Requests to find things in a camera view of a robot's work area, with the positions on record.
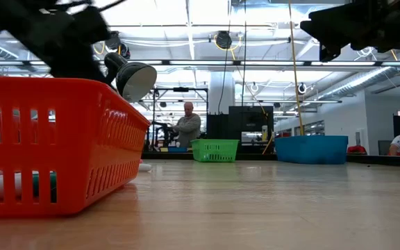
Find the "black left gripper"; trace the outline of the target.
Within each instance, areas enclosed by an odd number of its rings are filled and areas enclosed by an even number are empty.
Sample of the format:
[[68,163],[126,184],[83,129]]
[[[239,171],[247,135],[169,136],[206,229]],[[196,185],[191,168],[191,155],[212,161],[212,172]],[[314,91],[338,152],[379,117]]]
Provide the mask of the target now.
[[[74,14],[65,11],[40,13],[33,16],[30,26],[22,36],[22,44],[37,57],[84,44],[94,44],[108,39],[110,31],[98,8],[87,6]],[[105,76],[99,64],[92,59],[81,61],[60,61],[50,66],[55,78],[84,78],[104,83]]]

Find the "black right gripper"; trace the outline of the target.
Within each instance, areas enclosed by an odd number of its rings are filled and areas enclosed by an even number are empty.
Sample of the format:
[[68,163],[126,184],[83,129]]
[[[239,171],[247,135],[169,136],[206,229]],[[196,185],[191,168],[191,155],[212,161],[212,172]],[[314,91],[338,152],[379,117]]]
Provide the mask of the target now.
[[[379,52],[400,50],[400,0],[352,0],[360,28],[351,39],[351,47],[374,47]],[[341,6],[311,12],[300,28],[319,42],[319,61],[328,62],[341,54],[349,42],[339,25],[353,6]]]

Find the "black desk lamp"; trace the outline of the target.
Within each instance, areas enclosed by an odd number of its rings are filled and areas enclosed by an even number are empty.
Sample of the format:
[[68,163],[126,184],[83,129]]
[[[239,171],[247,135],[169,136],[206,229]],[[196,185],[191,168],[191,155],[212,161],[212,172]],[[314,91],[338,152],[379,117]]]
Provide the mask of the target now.
[[106,82],[129,103],[138,102],[153,88],[157,71],[143,62],[129,62],[118,53],[108,53],[104,57],[107,68]]

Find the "red plastic slotted basket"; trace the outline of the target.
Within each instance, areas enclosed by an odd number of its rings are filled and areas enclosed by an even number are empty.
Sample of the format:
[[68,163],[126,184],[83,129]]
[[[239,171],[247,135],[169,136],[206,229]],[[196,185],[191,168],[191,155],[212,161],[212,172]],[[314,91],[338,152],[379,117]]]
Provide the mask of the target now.
[[[106,84],[0,77],[0,217],[75,214],[132,181],[148,127]],[[38,200],[33,171],[40,175]]]

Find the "blue plastic bin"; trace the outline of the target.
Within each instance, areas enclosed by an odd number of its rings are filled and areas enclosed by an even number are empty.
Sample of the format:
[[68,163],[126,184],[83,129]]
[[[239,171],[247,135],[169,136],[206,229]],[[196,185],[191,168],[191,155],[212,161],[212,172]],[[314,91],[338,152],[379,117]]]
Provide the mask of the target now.
[[347,161],[345,135],[300,135],[275,139],[279,161],[308,165],[343,165]]

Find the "red object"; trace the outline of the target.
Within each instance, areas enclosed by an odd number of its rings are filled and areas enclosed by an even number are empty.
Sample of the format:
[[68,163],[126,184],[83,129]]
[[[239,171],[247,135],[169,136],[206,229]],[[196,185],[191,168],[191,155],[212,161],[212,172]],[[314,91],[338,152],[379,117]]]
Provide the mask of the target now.
[[367,150],[361,145],[350,146],[347,148],[347,154],[367,155]]

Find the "black cabinet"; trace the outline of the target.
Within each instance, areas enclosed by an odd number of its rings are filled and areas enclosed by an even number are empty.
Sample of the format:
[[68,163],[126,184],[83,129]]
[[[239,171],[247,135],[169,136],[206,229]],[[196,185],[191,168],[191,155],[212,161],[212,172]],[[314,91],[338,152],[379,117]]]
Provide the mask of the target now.
[[[208,114],[206,138],[239,140],[237,153],[273,154],[274,109],[271,106],[229,106],[227,114]],[[262,141],[262,126],[268,125],[268,141]]]

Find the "green plastic slotted basket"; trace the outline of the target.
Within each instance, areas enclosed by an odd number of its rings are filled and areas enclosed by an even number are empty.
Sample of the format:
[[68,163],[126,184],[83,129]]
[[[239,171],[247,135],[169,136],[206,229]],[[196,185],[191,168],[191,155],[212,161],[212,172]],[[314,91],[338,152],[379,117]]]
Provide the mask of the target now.
[[239,140],[196,139],[192,141],[195,161],[203,163],[232,163],[235,161]]

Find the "black metal frame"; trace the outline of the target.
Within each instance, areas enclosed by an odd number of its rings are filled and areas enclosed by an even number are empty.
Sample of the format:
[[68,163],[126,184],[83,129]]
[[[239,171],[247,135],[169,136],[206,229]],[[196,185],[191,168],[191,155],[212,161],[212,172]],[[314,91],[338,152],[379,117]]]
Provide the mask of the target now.
[[152,142],[173,144],[178,141],[178,133],[173,130],[178,120],[184,116],[184,103],[192,102],[194,112],[201,118],[201,129],[205,130],[209,109],[207,88],[197,87],[155,87],[150,91],[149,117],[151,126],[147,139]]

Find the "black table edge rail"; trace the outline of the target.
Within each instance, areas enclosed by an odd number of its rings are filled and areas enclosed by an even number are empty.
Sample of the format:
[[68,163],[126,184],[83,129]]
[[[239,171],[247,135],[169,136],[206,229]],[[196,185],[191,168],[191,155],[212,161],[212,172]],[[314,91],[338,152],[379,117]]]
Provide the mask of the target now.
[[[193,160],[192,153],[169,153],[169,152],[143,152],[144,160]],[[261,155],[254,153],[238,153],[236,160],[277,160],[274,154]],[[348,163],[362,163],[366,165],[387,165],[400,167],[400,156],[366,156],[366,155],[348,155]]]

